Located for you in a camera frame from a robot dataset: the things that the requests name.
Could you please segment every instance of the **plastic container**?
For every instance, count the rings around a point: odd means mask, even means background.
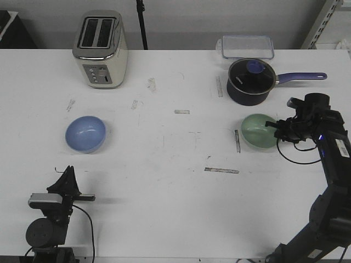
[[[217,41],[216,50],[225,69],[238,59],[271,60],[274,58],[273,42],[268,36],[222,36]]]

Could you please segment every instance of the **blue bowl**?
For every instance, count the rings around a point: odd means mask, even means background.
[[[82,153],[97,150],[106,137],[103,121],[94,116],[83,116],[74,120],[67,128],[66,142],[73,149]]]

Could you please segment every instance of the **green bowl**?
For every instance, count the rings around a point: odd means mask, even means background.
[[[264,114],[252,114],[241,123],[241,133],[251,145],[259,148],[271,148],[276,144],[273,127],[266,127],[265,122],[276,122],[275,119]]]

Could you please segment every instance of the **pot lid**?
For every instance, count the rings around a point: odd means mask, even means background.
[[[276,75],[272,67],[258,59],[241,59],[229,69],[233,86],[246,94],[264,94],[275,85]]]

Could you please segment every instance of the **saucepan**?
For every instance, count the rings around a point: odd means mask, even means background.
[[[253,106],[264,101],[277,84],[299,79],[323,80],[323,72],[295,72],[276,75],[273,68],[260,59],[240,59],[229,68],[227,91],[239,104]]]

